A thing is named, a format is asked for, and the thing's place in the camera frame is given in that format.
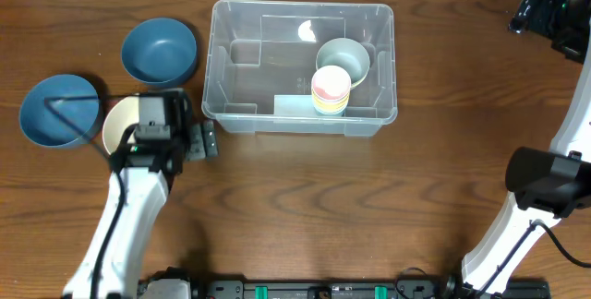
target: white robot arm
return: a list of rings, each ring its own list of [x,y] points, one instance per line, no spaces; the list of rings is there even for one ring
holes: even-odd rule
[[[543,6],[544,3],[552,3],[552,0],[524,0],[520,10],[515,14],[517,18],[513,19],[510,29],[517,26],[518,28],[513,31],[521,32],[524,25],[520,22],[527,21],[529,18],[540,19],[544,16],[544,10],[556,11],[555,17],[567,16],[570,13],[566,12],[566,8],[572,6],[573,1],[562,0],[556,3],[560,8],[555,8]],[[559,33],[558,36],[553,36],[539,25],[535,28],[537,28],[535,32],[550,38],[555,37],[553,47],[567,54],[567,57],[573,55],[574,58],[570,57],[573,60],[583,57],[580,42],[576,44],[579,48],[574,50],[568,47],[568,42],[557,41],[561,37]],[[484,290],[490,294],[503,293],[507,281],[519,262],[544,233],[542,228],[532,227],[531,224],[534,221],[541,221],[551,228],[558,224],[562,217],[567,217],[573,209],[587,207],[585,197],[589,193],[582,193],[582,187],[574,187],[589,186],[588,179],[586,179],[587,182],[583,182],[584,179],[581,177],[577,179],[577,175],[586,171],[585,161],[591,161],[591,41],[587,42],[586,49],[583,70],[569,111],[558,134],[550,144],[549,151],[554,156],[543,152],[529,153],[529,155],[521,153],[527,161],[516,164],[513,161],[518,157],[519,150],[513,155],[506,178],[510,192],[505,198],[501,212],[482,241],[462,260],[462,281],[471,285],[474,290]],[[536,169],[540,164],[545,170]],[[531,233],[522,239],[522,235],[528,229],[531,229]],[[501,262],[510,253],[513,255],[500,270]]]
[[[103,215],[63,299],[136,298],[146,244],[172,179],[185,160],[217,155],[213,123],[189,126],[191,105],[182,90],[137,97],[139,122],[125,130],[108,156],[113,172]],[[135,142],[128,143],[132,134]],[[142,295],[164,297],[191,298],[189,280],[153,281]]]
[[[121,171],[120,175],[127,190],[127,201],[103,257],[99,298],[106,298],[109,293],[135,298],[146,244],[150,240],[156,216],[168,198],[168,184],[162,171],[151,173],[148,167],[129,167]],[[112,173],[103,216],[82,264],[64,289],[64,296],[90,297],[93,268],[115,215],[119,192],[118,180]]]

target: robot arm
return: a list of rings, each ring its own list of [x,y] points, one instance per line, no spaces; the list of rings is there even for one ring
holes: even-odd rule
[[[191,104],[182,90],[137,97],[139,122],[126,129],[109,156],[113,172],[103,215],[82,264],[63,291],[64,299],[135,298],[146,244],[172,179],[182,173],[185,160],[217,155],[212,122],[189,126]],[[133,144],[128,143],[132,134]],[[122,208],[120,183],[125,189]],[[151,287],[143,297],[157,293],[157,297],[190,298],[188,281],[158,284],[157,291],[157,286]]]
[[[106,298],[108,293],[135,298],[146,244],[156,216],[168,197],[168,184],[162,172],[151,173],[147,167],[131,167],[125,168],[120,175],[127,189],[127,203],[103,258],[99,298]],[[118,202],[119,182],[112,173],[103,216],[82,264],[64,289],[65,297],[89,298],[92,270]]]
[[[550,228],[574,209],[589,206],[591,164],[585,161],[591,161],[591,42],[587,2],[523,0],[510,24],[512,31],[530,29],[551,38],[552,47],[567,58],[585,61],[550,153],[521,148],[513,154],[505,178],[509,193],[501,212],[462,260],[464,287],[503,293],[519,262],[544,233],[532,223],[541,221]]]
[[[550,151],[567,156],[572,150],[591,161],[591,51],[587,48],[585,63],[574,91],[573,101]]]

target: blue bowl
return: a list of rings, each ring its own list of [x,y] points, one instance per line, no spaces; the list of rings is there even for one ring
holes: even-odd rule
[[[94,87],[84,78],[57,75],[36,85],[20,105],[20,129],[32,142],[50,148],[72,148],[87,140],[55,116],[45,106],[51,97],[94,96],[84,101],[56,101],[52,107],[72,125],[94,137],[103,123],[103,110]]]
[[[172,18],[153,18],[127,35],[121,49],[127,73],[159,88],[187,81],[197,65],[197,42],[191,30]]]

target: white ceramic cup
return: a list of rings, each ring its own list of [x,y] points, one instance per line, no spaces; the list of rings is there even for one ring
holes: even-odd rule
[[[119,101],[107,114],[103,124],[103,145],[109,154],[119,146],[126,128],[139,123],[139,97],[129,96]],[[133,134],[129,143],[135,142]]]

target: wooden table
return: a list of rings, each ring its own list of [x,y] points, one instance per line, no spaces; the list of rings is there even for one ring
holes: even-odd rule
[[[216,1],[0,0],[0,297],[57,297],[107,191],[107,166],[90,146],[44,149],[21,134],[27,91],[58,73],[101,78],[112,93],[145,90],[122,67],[121,43],[142,20],[167,16],[199,31],[187,83],[199,96]],[[369,139],[220,131],[220,157],[187,164],[176,180],[144,276],[168,266],[204,279],[442,274],[497,215],[513,151],[549,146],[581,70],[549,41],[507,32],[521,0],[296,1],[392,7],[398,118]],[[582,259],[591,259],[589,225],[584,210],[556,229]],[[547,236],[515,275],[545,277],[554,298],[591,295],[589,272]]]

